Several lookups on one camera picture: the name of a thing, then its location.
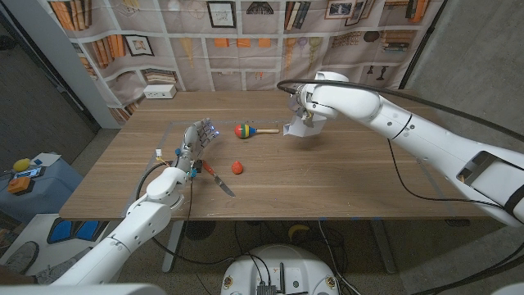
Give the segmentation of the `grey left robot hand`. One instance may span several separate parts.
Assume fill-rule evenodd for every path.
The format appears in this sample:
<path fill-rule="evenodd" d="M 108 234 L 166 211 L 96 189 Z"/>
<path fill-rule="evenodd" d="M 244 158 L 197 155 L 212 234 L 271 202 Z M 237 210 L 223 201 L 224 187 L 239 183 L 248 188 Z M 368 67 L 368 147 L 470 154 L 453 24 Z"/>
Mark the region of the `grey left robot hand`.
<path fill-rule="evenodd" d="M 200 160 L 206 146 L 219 136 L 210 118 L 204 118 L 186 128 L 180 145 L 176 167 L 188 172 L 194 161 Z"/>

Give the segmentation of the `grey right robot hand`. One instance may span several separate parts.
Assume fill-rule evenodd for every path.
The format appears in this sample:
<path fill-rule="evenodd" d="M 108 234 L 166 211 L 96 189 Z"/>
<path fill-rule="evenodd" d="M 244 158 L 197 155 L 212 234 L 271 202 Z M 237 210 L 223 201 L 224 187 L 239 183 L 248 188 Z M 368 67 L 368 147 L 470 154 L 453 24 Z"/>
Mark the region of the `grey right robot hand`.
<path fill-rule="evenodd" d="M 308 128 L 313 128 L 316 122 L 325 121 L 327 118 L 321 115 L 315 115 L 312 111 L 305 107 L 305 99 L 307 97 L 306 85 L 299 84 L 296 87 L 294 94 L 290 95 L 288 108 L 295 112 L 303 123 Z"/>

